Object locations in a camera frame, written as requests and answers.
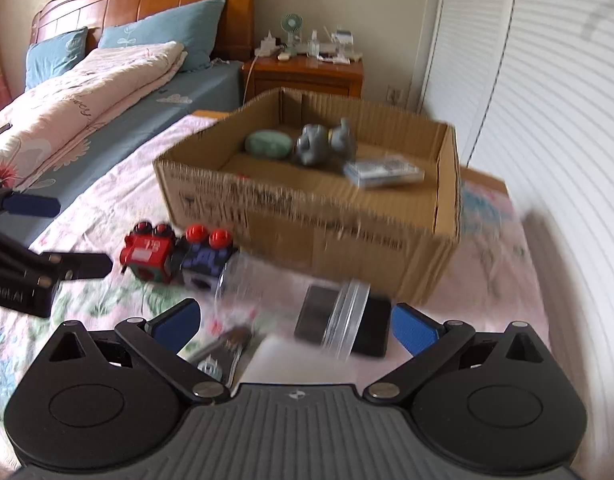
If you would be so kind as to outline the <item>pink floral quilt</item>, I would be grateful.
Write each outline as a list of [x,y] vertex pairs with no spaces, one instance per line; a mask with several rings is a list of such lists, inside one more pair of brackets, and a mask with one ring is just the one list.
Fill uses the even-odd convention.
[[87,136],[164,86],[186,58],[176,41],[97,48],[72,70],[24,92],[0,111],[0,180],[27,188]]

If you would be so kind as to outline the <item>clear screw box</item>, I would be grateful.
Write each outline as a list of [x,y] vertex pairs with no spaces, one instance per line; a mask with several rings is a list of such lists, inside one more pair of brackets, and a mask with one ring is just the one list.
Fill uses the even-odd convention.
[[343,174],[357,188],[383,188],[424,180],[425,172],[400,155],[362,158],[347,162]]

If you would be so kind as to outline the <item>dark folding multitool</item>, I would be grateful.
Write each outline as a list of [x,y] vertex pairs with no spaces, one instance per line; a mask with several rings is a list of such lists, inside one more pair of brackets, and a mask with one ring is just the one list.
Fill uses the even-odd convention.
[[191,356],[189,362],[205,375],[231,388],[243,352],[249,347],[252,330],[235,326]]

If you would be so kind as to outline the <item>mint green earbud case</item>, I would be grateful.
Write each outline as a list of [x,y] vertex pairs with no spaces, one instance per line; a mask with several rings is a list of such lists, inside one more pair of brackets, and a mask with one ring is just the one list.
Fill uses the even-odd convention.
[[278,130],[257,130],[244,141],[246,153],[265,159],[285,159],[292,153],[292,138]]

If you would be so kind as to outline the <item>wooden nightstand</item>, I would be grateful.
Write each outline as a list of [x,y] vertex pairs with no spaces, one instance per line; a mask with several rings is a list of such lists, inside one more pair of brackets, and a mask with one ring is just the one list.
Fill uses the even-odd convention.
[[361,61],[333,64],[301,55],[288,61],[255,58],[241,67],[241,74],[244,101],[275,88],[360,98],[365,82]]

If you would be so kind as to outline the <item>blue black toy train car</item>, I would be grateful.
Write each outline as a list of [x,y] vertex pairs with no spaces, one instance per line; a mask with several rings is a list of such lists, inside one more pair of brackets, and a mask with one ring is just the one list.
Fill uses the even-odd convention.
[[187,252],[180,263],[185,286],[215,292],[231,257],[237,253],[233,235],[226,229],[210,230],[196,223],[185,229]]

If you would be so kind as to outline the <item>cardboard box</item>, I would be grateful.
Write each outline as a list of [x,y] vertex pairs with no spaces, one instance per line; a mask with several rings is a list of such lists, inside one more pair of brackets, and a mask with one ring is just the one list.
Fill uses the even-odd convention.
[[[306,168],[247,154],[261,129],[297,136],[305,125],[347,119],[366,158],[400,155],[419,183],[358,188],[335,165]],[[398,107],[326,93],[273,89],[154,162],[171,221],[231,231],[245,252],[318,278],[369,283],[424,304],[461,233],[456,133]]]

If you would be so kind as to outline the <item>clear plastic jar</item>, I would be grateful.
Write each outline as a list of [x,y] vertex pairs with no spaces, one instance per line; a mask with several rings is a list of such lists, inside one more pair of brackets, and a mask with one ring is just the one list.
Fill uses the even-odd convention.
[[353,352],[370,292],[362,281],[331,282],[241,254],[223,269],[216,300],[220,307],[263,315],[281,335],[345,360]]

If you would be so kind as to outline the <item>pink floral table cloth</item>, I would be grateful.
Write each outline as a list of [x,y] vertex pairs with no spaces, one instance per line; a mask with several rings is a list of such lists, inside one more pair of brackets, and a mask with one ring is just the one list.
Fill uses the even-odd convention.
[[[35,236],[33,250],[105,252],[117,258],[125,235],[137,221],[158,222],[167,217],[153,159],[208,125],[211,119],[187,116],[142,145]],[[526,321],[542,339],[548,338],[536,269],[522,223],[502,183],[464,172],[461,205],[459,246],[423,311],[438,321],[459,318],[485,332],[500,332],[514,320]],[[222,309],[214,306],[211,297],[200,296],[202,328],[182,354],[191,356],[234,325],[252,325],[262,335],[292,336],[308,280],[283,274],[281,287],[292,296],[286,311],[273,292],[265,296],[270,302],[267,307]],[[48,320],[0,308],[0,425],[13,390],[61,322],[78,320],[89,330],[109,330],[129,316],[153,318],[189,294],[180,286],[144,283],[130,272],[114,269],[103,280],[62,284]]]

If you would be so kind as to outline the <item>clear spray bottle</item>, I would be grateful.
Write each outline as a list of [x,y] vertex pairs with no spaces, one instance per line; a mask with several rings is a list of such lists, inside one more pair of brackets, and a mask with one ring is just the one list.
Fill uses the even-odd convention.
[[308,55],[311,58],[317,58],[320,55],[320,42],[316,29],[313,29],[310,34],[308,41]]

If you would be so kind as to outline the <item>red toy train engine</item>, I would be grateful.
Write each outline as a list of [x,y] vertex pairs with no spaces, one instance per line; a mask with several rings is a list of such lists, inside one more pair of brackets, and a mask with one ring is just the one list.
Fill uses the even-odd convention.
[[124,238],[118,257],[122,272],[130,270],[143,282],[170,283],[175,275],[171,257],[177,242],[178,237],[169,223],[139,221]]

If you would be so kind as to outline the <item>black square device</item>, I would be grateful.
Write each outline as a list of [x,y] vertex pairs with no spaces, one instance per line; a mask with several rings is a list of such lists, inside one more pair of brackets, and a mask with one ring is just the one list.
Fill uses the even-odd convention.
[[391,300],[372,294],[367,284],[348,282],[336,288],[311,285],[294,336],[338,359],[351,354],[383,358],[391,313]]

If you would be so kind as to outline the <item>blue pillow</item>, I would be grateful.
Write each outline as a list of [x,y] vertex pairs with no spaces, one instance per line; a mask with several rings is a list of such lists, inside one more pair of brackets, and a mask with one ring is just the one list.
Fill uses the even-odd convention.
[[72,70],[86,55],[88,28],[63,32],[32,44],[25,59],[25,90]]
[[218,25],[227,0],[201,0],[162,11],[142,20],[106,27],[98,47],[127,48],[176,41],[187,51],[183,72],[211,64]]

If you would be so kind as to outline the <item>blue bed sheet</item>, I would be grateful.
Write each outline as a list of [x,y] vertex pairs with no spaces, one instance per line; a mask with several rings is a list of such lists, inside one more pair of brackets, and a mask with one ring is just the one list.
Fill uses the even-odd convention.
[[[214,61],[195,72],[178,72],[121,115],[91,132],[72,151],[58,158],[28,188],[30,194],[56,198],[62,210],[93,185],[106,171],[179,119],[196,110],[232,112],[242,99],[242,63]],[[0,162],[0,181],[8,188],[23,188],[23,159]],[[0,214],[0,232],[28,246],[51,223],[51,218]]]

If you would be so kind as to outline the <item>grey elephant toy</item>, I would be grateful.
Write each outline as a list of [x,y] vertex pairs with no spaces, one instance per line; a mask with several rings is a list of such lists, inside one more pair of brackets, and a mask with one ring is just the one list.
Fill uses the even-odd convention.
[[305,125],[294,148],[295,162],[305,167],[321,166],[333,158],[342,162],[353,162],[356,155],[357,142],[347,118],[342,118],[334,128],[317,124]]

